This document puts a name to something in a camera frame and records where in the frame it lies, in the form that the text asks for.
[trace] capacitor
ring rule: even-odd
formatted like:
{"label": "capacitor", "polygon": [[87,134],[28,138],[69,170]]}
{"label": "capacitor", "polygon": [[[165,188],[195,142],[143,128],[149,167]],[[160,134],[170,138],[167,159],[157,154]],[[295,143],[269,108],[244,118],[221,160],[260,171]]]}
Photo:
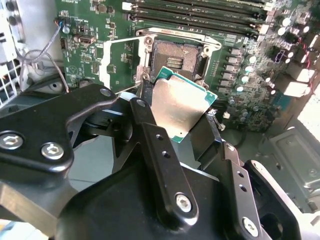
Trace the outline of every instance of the capacitor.
{"label": "capacitor", "polygon": [[291,19],[289,17],[282,17],[282,18],[280,18],[279,23],[283,27],[288,27],[291,24]]}
{"label": "capacitor", "polygon": [[69,34],[69,33],[70,33],[70,28],[67,27],[67,26],[63,26],[62,32],[63,32],[64,34]]}
{"label": "capacitor", "polygon": [[239,77],[239,79],[241,80],[241,82],[243,82],[244,84],[246,84],[249,81],[249,77],[247,75],[241,75]]}
{"label": "capacitor", "polygon": [[249,61],[249,63],[251,64],[254,64],[256,61],[257,61],[257,57],[252,55],[252,54],[249,54],[246,59]]}
{"label": "capacitor", "polygon": [[287,57],[287,56],[284,55],[284,56],[281,58],[281,62],[283,62],[283,63],[285,63],[285,64],[288,64],[288,63],[291,62],[291,59],[290,59],[289,57]]}
{"label": "capacitor", "polygon": [[286,51],[285,51],[285,55],[286,55],[288,58],[292,58],[292,57],[295,55],[295,53],[294,53],[293,51],[286,50]]}
{"label": "capacitor", "polygon": [[263,73],[261,75],[262,79],[266,82],[269,83],[271,81],[271,77],[269,77],[267,74]]}
{"label": "capacitor", "polygon": [[233,104],[236,103],[236,101],[235,101],[233,96],[229,97],[228,102],[229,102],[230,105],[233,105]]}
{"label": "capacitor", "polygon": [[241,92],[244,91],[244,87],[241,86],[241,85],[236,85],[236,86],[235,86],[235,90],[236,90],[238,93],[241,93]]}
{"label": "capacitor", "polygon": [[247,73],[252,73],[254,71],[254,67],[250,66],[250,65],[244,65],[243,69],[247,72]]}
{"label": "capacitor", "polygon": [[293,33],[291,32],[288,32],[285,36],[284,36],[284,39],[287,43],[289,44],[296,44],[299,42],[299,37],[294,35]]}
{"label": "capacitor", "polygon": [[287,29],[285,27],[278,27],[276,29],[276,33],[279,35],[279,36],[283,36],[285,33],[286,33]]}
{"label": "capacitor", "polygon": [[259,107],[258,107],[258,106],[254,106],[254,107],[252,108],[252,111],[258,112],[258,111],[259,111]]}
{"label": "capacitor", "polygon": [[273,89],[271,86],[266,86],[265,87],[267,89],[267,91],[271,94],[271,95],[275,95],[276,94],[276,90]]}
{"label": "capacitor", "polygon": [[248,116],[248,111],[247,111],[247,109],[243,109],[242,111],[241,111],[241,115],[242,115],[242,117],[244,117],[244,118],[246,118],[247,116]]}
{"label": "capacitor", "polygon": [[299,23],[295,24],[294,28],[298,29],[299,32],[302,33],[302,34],[306,34],[310,30],[309,26],[306,26],[306,25],[303,25],[303,24],[299,24]]}

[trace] black metal bracket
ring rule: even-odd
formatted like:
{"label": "black metal bracket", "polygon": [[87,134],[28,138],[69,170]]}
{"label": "black metal bracket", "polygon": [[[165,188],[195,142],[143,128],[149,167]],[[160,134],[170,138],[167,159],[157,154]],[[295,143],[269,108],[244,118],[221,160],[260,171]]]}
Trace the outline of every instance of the black metal bracket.
{"label": "black metal bracket", "polygon": [[[72,146],[84,120],[115,101],[109,89],[92,84],[1,118],[0,135],[12,133],[22,139],[16,149],[0,148],[1,177],[18,181],[10,169],[22,168],[25,171],[19,174],[23,182],[47,181],[48,175],[43,173],[64,178],[73,163]],[[59,159],[42,154],[42,148],[51,143],[61,147],[53,149],[62,152]]]}
{"label": "black metal bracket", "polygon": [[[112,172],[119,171],[139,146],[161,222],[173,231],[186,232],[197,222],[199,209],[167,131],[157,126],[146,101],[133,98],[130,106],[133,135],[120,156],[114,160]],[[181,208],[179,201],[189,201],[182,203],[189,206]]]}
{"label": "black metal bracket", "polygon": [[249,174],[240,166],[236,148],[223,142],[217,151],[206,172],[217,176],[223,185],[224,213],[230,217],[224,224],[226,232],[230,238],[270,239],[261,228]]}

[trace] white plastic piece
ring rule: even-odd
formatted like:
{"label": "white plastic piece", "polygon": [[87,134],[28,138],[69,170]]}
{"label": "white plastic piece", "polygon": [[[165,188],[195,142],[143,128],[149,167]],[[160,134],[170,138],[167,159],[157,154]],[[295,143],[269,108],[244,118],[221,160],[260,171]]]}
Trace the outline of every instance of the white plastic piece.
{"label": "white plastic piece", "polygon": [[0,64],[17,58],[14,39],[3,9],[0,10]]}
{"label": "white plastic piece", "polygon": [[220,123],[220,130],[224,131],[226,129],[226,125],[224,125],[223,123]]}
{"label": "white plastic piece", "polygon": [[262,24],[261,27],[259,28],[259,34],[267,34],[269,27],[270,26],[267,24]]}
{"label": "white plastic piece", "polygon": [[119,98],[130,102],[131,99],[137,98],[137,95],[135,95],[131,92],[124,91],[119,94]]}
{"label": "white plastic piece", "polygon": [[231,116],[230,113],[228,113],[227,111],[225,111],[223,114],[224,119],[230,119],[230,116]]}
{"label": "white plastic piece", "polygon": [[122,2],[122,10],[131,11],[132,10],[132,3]]}

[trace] black clamp arm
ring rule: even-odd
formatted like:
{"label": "black clamp arm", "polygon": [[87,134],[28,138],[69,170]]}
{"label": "black clamp arm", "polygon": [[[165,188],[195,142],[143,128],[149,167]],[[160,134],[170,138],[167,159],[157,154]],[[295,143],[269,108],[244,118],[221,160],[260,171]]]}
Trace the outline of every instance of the black clamp arm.
{"label": "black clamp arm", "polygon": [[167,131],[157,126],[151,108],[140,98],[130,101],[132,128],[130,143],[123,149],[118,171],[133,148],[140,147],[148,169],[160,221],[173,231],[187,231],[199,216],[199,209]]}

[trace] silver screw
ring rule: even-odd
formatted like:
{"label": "silver screw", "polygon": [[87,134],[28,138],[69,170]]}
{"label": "silver screw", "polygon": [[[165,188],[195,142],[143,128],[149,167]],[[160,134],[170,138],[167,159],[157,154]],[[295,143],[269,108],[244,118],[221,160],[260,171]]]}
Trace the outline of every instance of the silver screw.
{"label": "silver screw", "polygon": [[140,99],[138,99],[136,102],[137,102],[141,107],[145,107],[145,106],[146,106],[145,102],[142,101],[142,100],[140,100]]}
{"label": "silver screw", "polygon": [[153,39],[151,37],[146,37],[145,38],[145,43],[148,44],[148,45],[151,45],[153,43]]}
{"label": "silver screw", "polygon": [[63,32],[64,34],[69,34],[69,33],[70,33],[70,28],[67,27],[67,26],[64,26],[64,27],[62,28],[62,32]]}
{"label": "silver screw", "polygon": [[191,211],[192,205],[189,200],[185,195],[178,194],[175,197],[175,202],[177,206],[185,213],[189,213]]}
{"label": "silver screw", "polygon": [[247,217],[244,217],[242,219],[242,223],[244,228],[248,231],[248,233],[250,233],[253,237],[258,237],[259,232],[258,229],[256,227],[256,225]]}
{"label": "silver screw", "polygon": [[230,145],[229,143],[226,144],[226,146],[228,147],[228,149],[230,149],[232,152],[235,150],[235,147]]}
{"label": "silver screw", "polygon": [[106,97],[110,97],[111,96],[111,92],[109,90],[105,89],[105,88],[101,88],[100,89],[100,93],[102,95],[105,95]]}
{"label": "silver screw", "polygon": [[15,150],[20,148],[24,140],[15,133],[6,133],[0,136],[0,148],[6,150]]}
{"label": "silver screw", "polygon": [[51,160],[58,160],[62,158],[65,151],[58,143],[48,142],[41,148],[41,154]]}

